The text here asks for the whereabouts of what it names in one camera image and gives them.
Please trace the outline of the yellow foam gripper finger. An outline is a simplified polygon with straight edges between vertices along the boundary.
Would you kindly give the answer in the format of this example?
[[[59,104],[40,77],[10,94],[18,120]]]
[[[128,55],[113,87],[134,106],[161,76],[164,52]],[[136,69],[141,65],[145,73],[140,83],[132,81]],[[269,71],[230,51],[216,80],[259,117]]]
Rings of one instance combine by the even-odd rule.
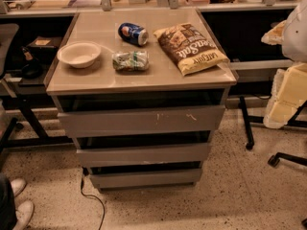
[[[306,101],[307,63],[295,64],[287,70],[278,69],[263,119],[265,127],[285,126]]]

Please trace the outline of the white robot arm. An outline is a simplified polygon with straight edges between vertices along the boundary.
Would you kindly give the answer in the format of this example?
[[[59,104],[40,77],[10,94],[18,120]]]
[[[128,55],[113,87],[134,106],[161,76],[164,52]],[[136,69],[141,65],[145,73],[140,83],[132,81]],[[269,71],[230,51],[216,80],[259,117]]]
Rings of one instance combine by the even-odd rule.
[[[265,33],[261,41],[280,44],[283,56],[294,62],[287,70],[277,70],[263,119],[266,127],[281,128],[307,101],[307,0],[301,0],[288,18]]]

